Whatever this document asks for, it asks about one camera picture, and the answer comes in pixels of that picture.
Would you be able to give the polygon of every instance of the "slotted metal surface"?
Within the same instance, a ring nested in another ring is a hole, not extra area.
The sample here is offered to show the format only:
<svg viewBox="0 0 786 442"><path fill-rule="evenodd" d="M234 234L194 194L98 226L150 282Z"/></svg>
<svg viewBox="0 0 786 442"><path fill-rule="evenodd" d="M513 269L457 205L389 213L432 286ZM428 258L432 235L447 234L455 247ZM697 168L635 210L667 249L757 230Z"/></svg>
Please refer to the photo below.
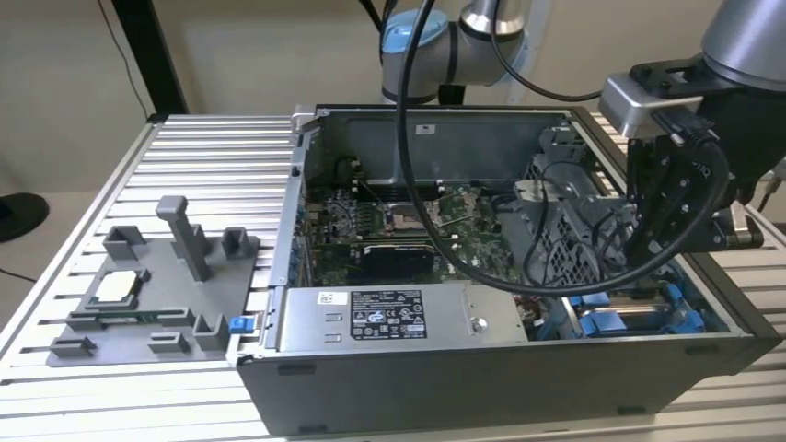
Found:
<svg viewBox="0 0 786 442"><path fill-rule="evenodd" d="M46 352L40 350L61 332L61 320L76 307L77 296L85 292L98 269L100 238L108 226L134 224L148 235L164 235L152 215L154 202L164 194L189 197L189 216L208 232L240 225L262 239L246 309L258 311L264 307L290 149L288 127L285 117L185 116L149 127L140 136L0 335L0 343L9 342L0 360L0 437L37 441L268 437L238 376L225 362L48 368ZM615 141L623 143L624 139L616 137ZM763 315L786 334L786 238L766 222L763 226L763 249L713 256ZM786 344L739 375L705 379L656 416L344 440L564 439L786 440Z"/></svg>

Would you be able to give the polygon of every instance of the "label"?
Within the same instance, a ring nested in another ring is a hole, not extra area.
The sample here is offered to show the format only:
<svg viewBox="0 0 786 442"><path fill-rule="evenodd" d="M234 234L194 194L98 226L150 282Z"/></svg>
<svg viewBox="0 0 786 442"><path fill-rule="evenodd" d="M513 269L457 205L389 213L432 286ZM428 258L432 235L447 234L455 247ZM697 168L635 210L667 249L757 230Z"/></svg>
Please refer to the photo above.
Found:
<svg viewBox="0 0 786 442"><path fill-rule="evenodd" d="M435 124L417 124L415 126L416 135L432 135L436 131L437 126Z"/></svg>
<svg viewBox="0 0 786 442"><path fill-rule="evenodd" d="M344 306L348 300L346 292L318 292L316 303L326 306Z"/></svg>
<svg viewBox="0 0 786 442"><path fill-rule="evenodd" d="M425 312L420 290L352 292L349 335L357 341L423 339Z"/></svg>

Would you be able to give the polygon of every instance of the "green circuit board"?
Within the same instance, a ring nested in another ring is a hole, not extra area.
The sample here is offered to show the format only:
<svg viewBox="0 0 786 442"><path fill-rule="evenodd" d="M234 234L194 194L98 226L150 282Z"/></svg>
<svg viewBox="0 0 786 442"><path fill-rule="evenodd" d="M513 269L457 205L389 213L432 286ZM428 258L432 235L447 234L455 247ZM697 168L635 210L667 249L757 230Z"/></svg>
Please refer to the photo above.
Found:
<svg viewBox="0 0 786 442"><path fill-rule="evenodd" d="M484 273L517 282L520 270L500 233L491 198L481 195L480 189L469 185L445 187L443 195L425 202L425 209L461 260ZM369 248L433 250L411 204L357 202L350 194L333 194L309 211L314 286L432 284L467 279L436 252L429 271L413 273L407 281L400 276L362 278L362 258Z"/></svg>

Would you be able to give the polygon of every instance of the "circuit board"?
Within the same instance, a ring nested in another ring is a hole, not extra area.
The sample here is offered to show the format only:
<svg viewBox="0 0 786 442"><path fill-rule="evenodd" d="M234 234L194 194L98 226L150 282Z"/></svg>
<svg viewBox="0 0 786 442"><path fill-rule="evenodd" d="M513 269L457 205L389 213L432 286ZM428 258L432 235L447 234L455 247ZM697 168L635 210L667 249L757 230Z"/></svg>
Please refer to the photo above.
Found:
<svg viewBox="0 0 786 442"><path fill-rule="evenodd" d="M312 285L435 284L468 279L436 252L408 202L358 201L348 190L313 195ZM480 187L444 186L424 202L461 260L508 281L520 271Z"/></svg>

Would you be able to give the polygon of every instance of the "black cable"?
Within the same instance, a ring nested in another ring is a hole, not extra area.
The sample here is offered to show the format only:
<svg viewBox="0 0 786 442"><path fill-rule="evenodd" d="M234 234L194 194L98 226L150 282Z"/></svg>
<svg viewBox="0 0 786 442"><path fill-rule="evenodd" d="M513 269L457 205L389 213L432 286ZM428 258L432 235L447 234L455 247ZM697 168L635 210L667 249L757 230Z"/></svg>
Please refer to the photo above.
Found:
<svg viewBox="0 0 786 442"><path fill-rule="evenodd" d="M377 29L377 32L381 32L381 19L379 18L377 9L373 7L373 3L370 0L357 0L362 9L365 9L365 14L368 14L368 18L370 18L370 22L373 23L373 27Z"/></svg>
<svg viewBox="0 0 786 442"><path fill-rule="evenodd" d="M567 159L557 159L556 161L551 161L545 167L543 168L543 170L540 170L539 176L540 176L540 180L544 178L545 176L545 172L548 172L548 169L551 169L552 166L556 166L559 164L568 164L571 166L576 166L577 168L584 169L584 167L576 162L576 161L569 161Z"/></svg>
<svg viewBox="0 0 786 442"><path fill-rule="evenodd" d="M417 217L424 226L424 230L428 234L433 246L437 249L439 254L453 265L455 269L463 273L469 279L480 284L488 285L497 290L513 293L516 295L525 295L533 297L571 297L580 295L589 295L597 292L605 292L620 285L625 285L641 277L647 276L653 272L673 255L679 252L683 247L687 238L692 235L696 228L703 225L705 219L711 216L715 211L716 202L725 191L725 185L728 183L728 163L723 152L713 139L707 139L705 136L699 136L693 140L693 148L700 150L700 154L709 160L709 170L712 171L708 182L708 195L703 200L695 217L687 223L685 228L660 251L649 257L649 259L635 269L612 276L605 281L589 283L585 285L568 285L563 287L529 287L520 284L509 283L500 278L489 276L483 272L479 272L471 265L467 265L455 254L451 249L451 244L444 241L439 235L433 221L428 215L424 207L423 200L417 193L417 187L415 185L415 174L412 171L411 159L408 155L408 124L407 124L407 100L408 97L408 80L411 77L412 64L415 61L415 49L417 48L417 42L423 35L423 29L428 13L433 6L435 0L424 0L417 11L415 18L412 34L408 39L407 49L404 51L404 62L401 65L401 71L399 74L397 82L397 97L400 98L395 102L395 141L399 154L399 165L401 169L401 175L404 183L407 184L408 197L417 212Z"/></svg>
<svg viewBox="0 0 786 442"><path fill-rule="evenodd" d="M545 233L545 223L548 218L548 194L545 192L545 186L540 186L540 218L537 219L537 227L535 228L533 235L531 236L531 243L529 248L527 249L527 254L524 255L524 261L521 262L521 270L524 272L524 278L532 285L537 285L535 282L535 278L531 277L531 257L537 249L537 243L543 240L543 234Z"/></svg>
<svg viewBox="0 0 786 442"><path fill-rule="evenodd" d="M615 238L619 238L620 246L621 246L623 240L624 240L623 233L628 227L632 227L632 225L629 223L623 223L613 228L613 231L608 235L608 238L605 238L605 242L603 244L603 247L600 248L600 251L597 252L597 254L600 255L600 260L605 259L605 252L608 251L608 247L611 246L611 242L613 242Z"/></svg>
<svg viewBox="0 0 786 442"><path fill-rule="evenodd" d="M500 205L512 203L516 200L517 200L517 196L515 193L493 196L491 198L491 210L493 210L493 212L496 212L497 214L504 213L499 208Z"/></svg>
<svg viewBox="0 0 786 442"><path fill-rule="evenodd" d="M501 50L500 50L500 42L496 36L496 22L497 22L497 17L500 14L500 0L496 0L493 2L493 12L491 13L491 27L489 27L489 31L491 31L491 47L493 48L493 53L496 54L496 58L500 61L501 67L504 67L504 70L507 71L507 73L509 74L509 76L513 78L513 80L520 83L520 85L523 85L528 90L533 91L535 93L540 94L543 97L545 97L547 99L555 99L557 101L565 101L568 103L577 103L579 101L587 101L589 99L596 99L597 97L600 97L600 91L595 91L589 94L584 94L584 95L563 95L563 94L557 94L556 92L551 92L547 89L543 89L541 87L539 87L537 85L535 85L532 83L532 81L529 81L527 78L524 78L523 76L520 76L520 74L516 72L516 70L513 69L513 67L507 63L507 60L504 59L504 55L501 55Z"/></svg>
<svg viewBox="0 0 786 442"><path fill-rule="evenodd" d="M100 15L102 16L102 22L106 24L106 29L109 30L109 35L112 36L112 42L114 43L114 47L117 48L117 52L120 52L120 57L122 57L122 64L125 65L125 75L128 77L128 81L130 83L130 90L133 91L133 96L136 96L136 101L138 101L138 105L142 108L142 112L145 113L145 120L149 112L146 111L145 103L142 102L142 98L138 96L138 90L136 90L136 85L133 84L133 76L130 75L130 66L128 64L128 58L125 57L125 53L120 48L120 43L117 42L117 37L114 35L114 30L112 29L112 24L109 23L109 18L106 17L106 11L102 8L102 3L100 0L96 0L100 9Z"/></svg>
<svg viewBox="0 0 786 442"><path fill-rule="evenodd" d="M388 28L388 20L393 13L397 0L384 0L384 6L381 7L381 23L379 24L379 62L381 63L381 46L384 44L384 31Z"/></svg>
<svg viewBox="0 0 786 442"><path fill-rule="evenodd" d="M763 195L761 202L759 203L759 207L756 207L756 212L760 212L763 210L763 208L766 207L766 204L770 202L770 196L772 196L772 193L766 193Z"/></svg>
<svg viewBox="0 0 786 442"><path fill-rule="evenodd" d="M14 272L9 272L5 269L0 269L0 273L1 274L6 274L8 276L13 276L14 278L24 279L24 281L29 281L33 284L38 281L37 279L33 279L29 276L24 276L22 274L18 274L18 273L14 273Z"/></svg>
<svg viewBox="0 0 786 442"><path fill-rule="evenodd" d="M605 222L611 219L611 217L613 216L613 211L609 211L607 214L603 215L603 217L599 219L599 221L593 224L592 226L592 245L596 246L597 244L597 239L600 238L600 227L605 224Z"/></svg>

